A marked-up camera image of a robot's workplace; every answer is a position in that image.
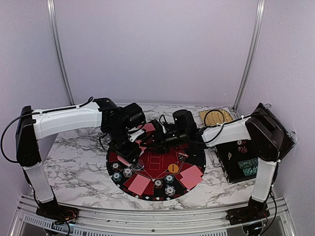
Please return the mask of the orange big blind button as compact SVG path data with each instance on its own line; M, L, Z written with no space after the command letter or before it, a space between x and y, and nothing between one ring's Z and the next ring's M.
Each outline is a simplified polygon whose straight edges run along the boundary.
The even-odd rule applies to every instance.
M176 174L179 171L179 166L177 164L170 164L167 169L168 169L168 172L172 174Z

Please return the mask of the green chips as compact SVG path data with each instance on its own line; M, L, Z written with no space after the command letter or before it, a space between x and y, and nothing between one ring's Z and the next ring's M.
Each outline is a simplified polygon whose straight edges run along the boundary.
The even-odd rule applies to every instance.
M174 176L173 175L166 175L164 180L167 184L172 184L174 182Z
M122 174L119 172L114 172L112 174L112 179L114 182L120 182L122 180Z

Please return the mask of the dealt red card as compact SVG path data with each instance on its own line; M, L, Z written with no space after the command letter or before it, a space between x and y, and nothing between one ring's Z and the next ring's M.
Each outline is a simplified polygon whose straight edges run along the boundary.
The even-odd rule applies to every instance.
M147 149L147 147L141 146L141 142L140 141L137 141L137 143L139 144L139 147L141 149L140 155L142 155L145 152L145 150Z
M146 123L142 129L144 129L146 132L155 131L155 127L152 123Z
M190 179L197 179L201 178L203 173L201 170L196 166L191 166L183 171L180 172L181 176L184 178L190 178Z
M151 180L147 177L137 175L128 187L128 190L135 193L136 195L142 195L150 181Z
M181 184L187 189L191 190L197 186L202 180L202 173L190 172L190 173L181 173L182 178L180 179Z

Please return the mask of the red playing card deck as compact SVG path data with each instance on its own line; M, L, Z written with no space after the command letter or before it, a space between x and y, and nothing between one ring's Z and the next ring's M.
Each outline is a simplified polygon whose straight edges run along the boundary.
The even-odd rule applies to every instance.
M127 167L130 167L132 165L120 156L117 156L117 160L120 161L122 164L126 165Z

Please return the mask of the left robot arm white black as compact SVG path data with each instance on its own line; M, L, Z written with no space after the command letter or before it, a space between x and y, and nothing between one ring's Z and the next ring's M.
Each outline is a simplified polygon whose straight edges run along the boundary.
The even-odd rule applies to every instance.
M98 128L109 136L113 152L127 163L136 164L142 152L136 139L145 132L146 118L136 103L120 107L110 98L90 97L85 103L54 109L25 106L18 121L17 162L37 196L39 210L57 219L62 215L62 207L45 174L39 142L72 130Z

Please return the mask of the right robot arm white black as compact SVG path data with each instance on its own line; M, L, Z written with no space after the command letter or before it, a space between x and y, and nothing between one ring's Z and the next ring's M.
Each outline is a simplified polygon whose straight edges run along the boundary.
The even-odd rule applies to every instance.
M158 153L182 143L215 148L225 168L255 171L254 189L244 209L244 216L255 220L266 208L279 162L295 144L279 119L262 105L250 115L218 126L198 128L185 109L175 111L173 119L173 123L153 120L154 131L140 145Z

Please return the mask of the chip stack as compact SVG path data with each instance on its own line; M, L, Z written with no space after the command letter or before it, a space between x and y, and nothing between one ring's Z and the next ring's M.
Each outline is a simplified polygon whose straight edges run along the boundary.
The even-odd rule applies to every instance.
M118 162L114 162L111 164L111 168L115 172L119 172L121 170L121 166Z
M154 188L160 189L160 188L162 188L162 187L163 187L163 181L160 180L160 179L156 179L156 180L154 181Z

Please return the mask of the triangular all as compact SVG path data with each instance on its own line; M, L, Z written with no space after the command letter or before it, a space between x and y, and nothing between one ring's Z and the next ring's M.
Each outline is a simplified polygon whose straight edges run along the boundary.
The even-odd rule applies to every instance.
M182 160L184 160L186 158L188 158L188 155L183 154L183 153L177 153L178 162L180 162L180 161L182 161Z

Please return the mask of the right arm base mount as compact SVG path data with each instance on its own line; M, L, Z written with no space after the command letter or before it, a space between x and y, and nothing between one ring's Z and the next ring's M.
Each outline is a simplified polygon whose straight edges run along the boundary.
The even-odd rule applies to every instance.
M262 211L259 211L258 208L250 206L234 208L226 212L226 220L229 221L230 225L248 223L268 218L269 216L269 209L264 208Z

